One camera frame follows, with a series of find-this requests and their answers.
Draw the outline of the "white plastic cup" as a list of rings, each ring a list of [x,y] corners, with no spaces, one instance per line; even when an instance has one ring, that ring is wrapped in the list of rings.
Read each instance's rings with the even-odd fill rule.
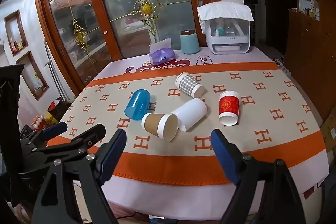
[[[206,104],[199,98],[194,98],[172,111],[178,118],[178,128],[187,132],[207,113]]]

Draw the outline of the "teal canister with brown lid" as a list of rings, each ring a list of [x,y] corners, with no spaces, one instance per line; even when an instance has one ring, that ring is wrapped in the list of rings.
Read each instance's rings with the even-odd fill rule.
[[[195,30],[181,31],[180,41],[181,50],[186,55],[192,55],[201,50]]]

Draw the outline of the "red yellow items on floor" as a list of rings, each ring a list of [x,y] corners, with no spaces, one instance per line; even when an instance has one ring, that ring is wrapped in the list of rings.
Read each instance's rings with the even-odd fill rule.
[[[68,107],[66,102],[61,98],[56,98],[49,105],[45,115],[37,115],[30,124],[34,131],[49,128],[60,122]]]

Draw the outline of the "blue translucent plastic cup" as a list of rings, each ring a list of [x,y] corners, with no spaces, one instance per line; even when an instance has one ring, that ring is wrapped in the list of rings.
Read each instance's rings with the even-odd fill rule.
[[[124,114],[134,121],[140,121],[147,113],[149,104],[150,93],[145,89],[138,89],[131,95]]]

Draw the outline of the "orange beige H-pattern blanket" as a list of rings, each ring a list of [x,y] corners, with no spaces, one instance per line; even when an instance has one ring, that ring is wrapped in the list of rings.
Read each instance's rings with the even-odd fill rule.
[[[150,95],[149,111],[169,114],[190,97],[175,86],[188,72],[204,87],[207,114],[187,132],[164,141],[142,129],[124,114],[138,89]],[[219,122],[219,96],[225,91],[240,96],[239,119],[234,126]],[[325,144],[318,124],[294,83],[272,62],[195,65],[119,76],[100,76],[78,95],[63,116],[68,128],[51,145],[66,143],[96,124],[106,128],[109,141],[119,128],[127,144],[114,175],[131,180],[204,186],[228,182],[210,143],[218,128],[231,143],[255,159],[283,159],[299,190],[321,182],[329,173]]]

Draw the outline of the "grey checked paper cup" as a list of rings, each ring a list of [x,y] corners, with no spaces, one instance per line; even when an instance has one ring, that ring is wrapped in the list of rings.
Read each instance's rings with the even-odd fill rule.
[[[175,86],[192,98],[201,98],[205,92],[205,87],[187,72],[181,73],[176,78]]]

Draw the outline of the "upper wall niche frame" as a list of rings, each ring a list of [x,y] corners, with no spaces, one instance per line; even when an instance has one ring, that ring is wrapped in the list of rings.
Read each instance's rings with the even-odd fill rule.
[[[13,56],[28,46],[19,10],[5,17],[5,30]]]

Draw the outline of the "red paper cup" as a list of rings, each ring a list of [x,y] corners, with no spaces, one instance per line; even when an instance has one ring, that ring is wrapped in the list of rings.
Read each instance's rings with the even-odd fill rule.
[[[235,91],[225,91],[219,96],[219,122],[224,126],[237,124],[240,112],[240,96]]]

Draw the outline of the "purple tissue pack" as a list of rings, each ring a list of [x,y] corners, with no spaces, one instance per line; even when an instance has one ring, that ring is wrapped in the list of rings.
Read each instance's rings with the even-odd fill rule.
[[[171,49],[171,38],[151,44],[149,49],[149,59],[154,66],[175,60],[175,52]]]

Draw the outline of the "wooden glass sliding door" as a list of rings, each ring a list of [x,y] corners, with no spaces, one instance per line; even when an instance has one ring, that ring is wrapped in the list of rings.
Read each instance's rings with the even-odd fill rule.
[[[197,8],[217,0],[36,0],[47,44],[75,95],[109,63],[145,55],[165,38],[181,48],[180,34],[205,36]]]

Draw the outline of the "brown paper cup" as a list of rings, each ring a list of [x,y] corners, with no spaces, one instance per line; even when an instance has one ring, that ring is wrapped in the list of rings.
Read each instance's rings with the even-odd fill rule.
[[[178,118],[175,114],[147,113],[141,120],[141,127],[148,133],[164,141],[172,141],[178,131]]]

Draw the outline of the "wall niche frame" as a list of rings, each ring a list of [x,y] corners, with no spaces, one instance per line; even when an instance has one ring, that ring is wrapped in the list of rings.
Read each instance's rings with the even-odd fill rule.
[[[39,70],[31,51],[27,51],[15,63],[17,65],[24,65],[22,77],[33,97],[37,101],[40,100],[49,86]]]
[[[5,30],[13,56],[28,46],[19,10],[5,17]]]

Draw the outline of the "lower wall niche frame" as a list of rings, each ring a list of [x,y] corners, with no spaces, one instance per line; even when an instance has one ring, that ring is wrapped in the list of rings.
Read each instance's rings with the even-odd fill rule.
[[[33,97],[37,101],[40,100],[49,86],[39,70],[31,51],[27,51],[15,63],[17,65],[24,65],[22,77]]]

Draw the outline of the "white printed tablecloth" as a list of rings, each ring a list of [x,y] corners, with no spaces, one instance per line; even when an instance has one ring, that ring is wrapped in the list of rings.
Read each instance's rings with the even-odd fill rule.
[[[175,63],[156,68],[149,65],[146,56],[116,61],[110,63],[96,78],[195,65],[257,62],[274,63],[257,48],[251,49],[248,53],[234,55],[213,55],[208,49],[202,49],[196,55],[180,56]],[[224,213],[235,187],[229,181],[226,184],[204,186],[155,184],[131,180],[113,174],[113,177],[104,185],[103,189],[107,199],[112,203],[142,213],[175,219],[215,220],[219,219]]]

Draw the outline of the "dark wooden shelf cabinet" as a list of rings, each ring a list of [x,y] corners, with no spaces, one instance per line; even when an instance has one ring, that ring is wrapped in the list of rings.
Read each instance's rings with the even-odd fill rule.
[[[284,65],[322,119],[335,105],[335,0],[288,0]]]

